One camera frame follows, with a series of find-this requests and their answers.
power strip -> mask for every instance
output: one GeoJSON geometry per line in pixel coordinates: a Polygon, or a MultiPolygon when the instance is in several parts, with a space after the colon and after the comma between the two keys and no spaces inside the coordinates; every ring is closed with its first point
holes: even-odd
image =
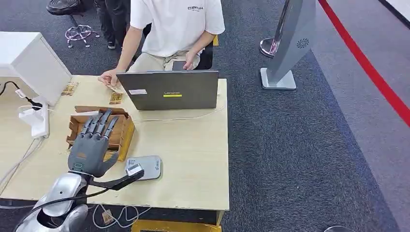
{"type": "Polygon", "coordinates": [[[28,109],[18,114],[18,118],[31,126],[31,136],[33,139],[49,136],[48,104],[41,98],[33,98],[34,102],[41,103],[40,110],[28,109]]]}

white desk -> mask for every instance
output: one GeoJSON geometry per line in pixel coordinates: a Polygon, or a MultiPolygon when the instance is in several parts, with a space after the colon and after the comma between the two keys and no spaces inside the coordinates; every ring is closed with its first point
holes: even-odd
{"type": "MultiPolygon", "coordinates": [[[[122,104],[109,105],[112,91],[95,76],[74,76],[79,86],[73,96],[62,96],[50,115],[50,137],[24,162],[5,188],[2,198],[37,200],[56,178],[68,171],[67,147],[69,117],[75,105],[124,108],[133,118],[196,117],[214,110],[139,112],[125,96],[122,104]]],[[[226,80],[219,80],[217,109],[221,111],[198,119],[181,121],[136,122],[128,157],[159,155],[163,172],[159,179],[133,183],[120,191],[108,191],[89,198],[89,203],[152,206],[158,208],[229,210],[228,133],[226,80]]],[[[16,117],[18,106],[25,104],[12,88],[0,97],[0,175],[19,160],[32,139],[29,127],[16,117]]],[[[118,162],[99,181],[124,175],[124,163],[118,162]]],[[[88,193],[99,188],[90,187],[88,193]]]]}

robotic finger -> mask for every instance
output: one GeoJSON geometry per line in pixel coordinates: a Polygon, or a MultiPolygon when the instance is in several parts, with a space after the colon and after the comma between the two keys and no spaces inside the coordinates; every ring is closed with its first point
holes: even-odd
{"type": "Polygon", "coordinates": [[[99,136],[101,136],[101,134],[102,134],[102,132],[103,132],[103,130],[104,130],[104,127],[105,127],[105,123],[107,122],[108,117],[111,115],[111,113],[112,113],[112,110],[111,110],[111,109],[108,109],[108,110],[104,113],[104,115],[101,117],[100,123],[98,124],[97,131],[95,132],[95,133],[98,134],[99,136]]]}
{"type": "Polygon", "coordinates": [[[92,122],[92,117],[89,117],[88,120],[87,120],[87,122],[84,123],[83,129],[82,129],[81,132],[80,132],[81,138],[83,138],[84,135],[86,135],[87,130],[88,130],[88,128],[89,128],[91,122],[92,122]]]}
{"type": "Polygon", "coordinates": [[[88,131],[87,131],[87,133],[88,134],[93,134],[94,133],[94,131],[95,131],[95,128],[96,128],[96,126],[97,126],[97,123],[98,123],[98,121],[100,120],[100,118],[103,116],[103,114],[102,113],[99,113],[93,120],[92,120],[92,122],[91,122],[91,125],[90,125],[90,127],[88,128],[88,131]]]}
{"type": "Polygon", "coordinates": [[[115,117],[111,120],[110,124],[108,124],[107,130],[105,130],[105,133],[104,133],[103,138],[108,139],[108,138],[110,137],[111,132],[113,131],[113,128],[114,128],[115,124],[116,124],[117,121],[118,121],[118,118],[119,118],[118,116],[115,116],[115,117]]]}

laptop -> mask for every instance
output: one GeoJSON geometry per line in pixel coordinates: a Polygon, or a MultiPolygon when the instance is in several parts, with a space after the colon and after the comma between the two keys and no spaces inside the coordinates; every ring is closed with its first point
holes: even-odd
{"type": "Polygon", "coordinates": [[[117,74],[138,110],[215,109],[218,76],[214,70],[117,74]]]}

white label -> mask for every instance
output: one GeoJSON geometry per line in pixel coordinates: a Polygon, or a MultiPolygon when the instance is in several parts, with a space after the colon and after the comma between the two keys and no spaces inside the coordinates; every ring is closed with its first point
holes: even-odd
{"type": "Polygon", "coordinates": [[[26,97],[26,95],[23,93],[23,91],[21,91],[21,89],[16,90],[15,93],[21,98],[26,97]]]}
{"type": "Polygon", "coordinates": [[[145,89],[132,89],[130,90],[130,94],[135,95],[135,94],[146,94],[145,89]]]}

